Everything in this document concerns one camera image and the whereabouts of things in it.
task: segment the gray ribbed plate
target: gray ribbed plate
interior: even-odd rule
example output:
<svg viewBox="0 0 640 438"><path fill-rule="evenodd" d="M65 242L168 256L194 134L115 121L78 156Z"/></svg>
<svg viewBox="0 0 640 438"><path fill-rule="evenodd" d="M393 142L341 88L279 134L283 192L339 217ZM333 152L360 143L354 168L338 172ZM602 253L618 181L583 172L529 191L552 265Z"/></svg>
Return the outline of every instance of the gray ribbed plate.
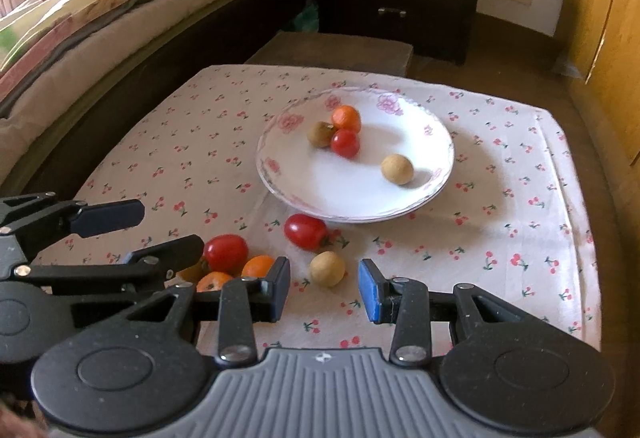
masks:
<svg viewBox="0 0 640 438"><path fill-rule="evenodd" d="M59 430L52 436L68 436ZM274 348L256 366L220 373L189 414L148 438L461 438L510 436L453 408L431 377L377 348ZM596 438L587 429L571 435Z"/></svg>

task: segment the drawer handle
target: drawer handle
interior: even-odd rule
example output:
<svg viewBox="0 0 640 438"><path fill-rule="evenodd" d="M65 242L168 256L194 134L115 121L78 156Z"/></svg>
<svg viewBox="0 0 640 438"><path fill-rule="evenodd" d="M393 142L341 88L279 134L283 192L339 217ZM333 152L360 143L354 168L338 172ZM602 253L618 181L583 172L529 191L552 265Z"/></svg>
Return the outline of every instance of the drawer handle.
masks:
<svg viewBox="0 0 640 438"><path fill-rule="evenodd" d="M381 6L378 9L378 13L380 15L398 14L402 19L404 19L406 17L406 10L400 10L399 8L386 8L384 6Z"/></svg>

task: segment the cherry print tablecloth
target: cherry print tablecloth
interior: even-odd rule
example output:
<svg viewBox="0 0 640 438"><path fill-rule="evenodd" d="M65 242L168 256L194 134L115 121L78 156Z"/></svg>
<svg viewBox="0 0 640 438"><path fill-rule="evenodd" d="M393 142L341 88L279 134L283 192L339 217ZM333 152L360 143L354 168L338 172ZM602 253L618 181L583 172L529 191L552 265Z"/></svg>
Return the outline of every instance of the cherry print tablecloth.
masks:
<svg viewBox="0 0 640 438"><path fill-rule="evenodd" d="M347 261L348 275L327 290L309 281L313 255L284 237L293 211L261 183L255 149L266 122L288 102L340 86L406 94L429 108L449 129L456 162L444 190L418 211L377 224L331 225L328 248ZM595 252L568 145L549 112L524 104L375 74L212 66L133 128L78 198L140 198L145 219L96 238L71 236L40 262L114 263L141 246L227 232L241 234L253 255L287 256L287 306L277 324L254 325L258 347L388 352L393 328L370 324L358 293L361 258L373 258L387 277L416 278L431 291L475 283L593 346L600 342ZM204 352L214 348L215 335L211 323L200 339ZM434 351L449 347L446 327L436 324Z"/></svg>

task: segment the wooden floor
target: wooden floor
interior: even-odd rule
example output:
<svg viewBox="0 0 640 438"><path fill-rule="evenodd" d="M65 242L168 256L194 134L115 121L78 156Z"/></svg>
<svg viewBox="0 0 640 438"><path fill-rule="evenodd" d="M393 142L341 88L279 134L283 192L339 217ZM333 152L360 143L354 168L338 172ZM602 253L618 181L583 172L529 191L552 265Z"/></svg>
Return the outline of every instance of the wooden floor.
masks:
<svg viewBox="0 0 640 438"><path fill-rule="evenodd" d="M414 56L409 77L544 108L564 130L596 243L603 305L602 352L616 372L616 394L598 429L607 438L636 437L640 430L632 428L635 419L630 415L636 389L625 385L629 297L616 211L596 150L567 92L566 79L550 71L556 53L550 38L478 15L465 65Z"/></svg>

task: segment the floral plate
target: floral plate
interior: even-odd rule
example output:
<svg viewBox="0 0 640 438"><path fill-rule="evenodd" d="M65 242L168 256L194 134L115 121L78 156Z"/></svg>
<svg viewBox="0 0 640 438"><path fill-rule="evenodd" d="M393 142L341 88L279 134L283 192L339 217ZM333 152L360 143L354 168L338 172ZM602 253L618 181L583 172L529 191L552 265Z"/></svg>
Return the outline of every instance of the floral plate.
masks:
<svg viewBox="0 0 640 438"><path fill-rule="evenodd" d="M362 118L360 152L352 160L313 148L306 132L329 122L341 104ZM414 164L414 179L397 186L380 163L393 153ZM447 182L454 147L439 119L400 93L336 88L290 103L273 117L258 141L256 164L268 189L293 208L341 223L370 223L402 216L431 200Z"/></svg>

